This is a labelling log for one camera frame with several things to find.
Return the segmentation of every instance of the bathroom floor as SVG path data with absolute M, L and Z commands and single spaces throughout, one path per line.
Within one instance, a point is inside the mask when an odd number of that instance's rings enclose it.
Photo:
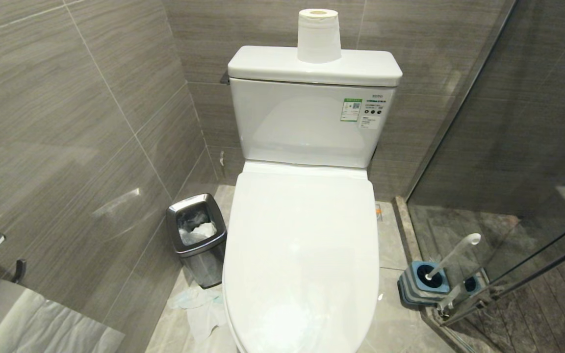
M 220 185 L 215 200 L 228 222 L 234 187 Z M 453 350 L 422 321 L 419 311 L 401 306 L 397 280 L 407 261 L 390 203 L 376 202 L 379 226 L 379 295 L 374 320 L 358 353 L 451 353 Z M 170 295 L 189 284 L 181 271 Z M 228 326 L 217 327 L 203 342 L 195 342 L 189 331 L 186 311 L 166 306 L 156 325 L 146 353 L 236 353 Z

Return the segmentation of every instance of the trash can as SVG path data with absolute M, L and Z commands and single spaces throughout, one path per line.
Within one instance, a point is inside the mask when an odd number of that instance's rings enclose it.
M 226 224 L 211 194 L 184 199 L 167 209 L 173 248 L 193 279 L 203 288 L 222 283 Z

